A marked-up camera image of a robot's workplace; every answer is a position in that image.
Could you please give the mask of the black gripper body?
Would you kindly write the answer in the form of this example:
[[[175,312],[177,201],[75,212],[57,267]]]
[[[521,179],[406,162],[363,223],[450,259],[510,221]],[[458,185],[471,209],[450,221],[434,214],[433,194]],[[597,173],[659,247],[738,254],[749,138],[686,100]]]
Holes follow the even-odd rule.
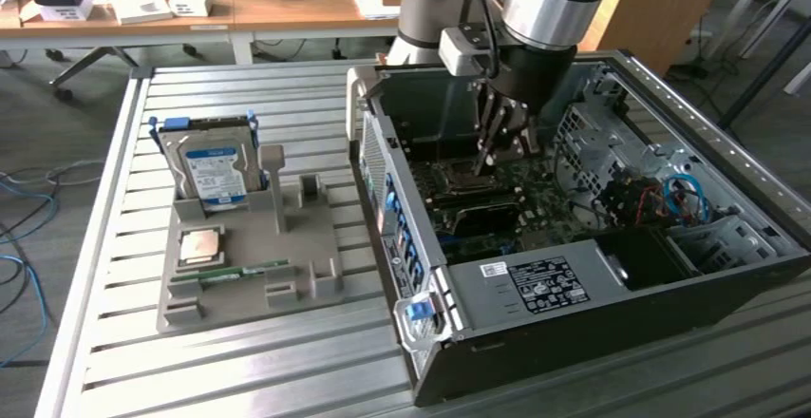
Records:
[[[539,115],[570,70],[578,47],[542,49],[527,45],[498,49],[498,72],[487,79],[489,90],[526,105]]]

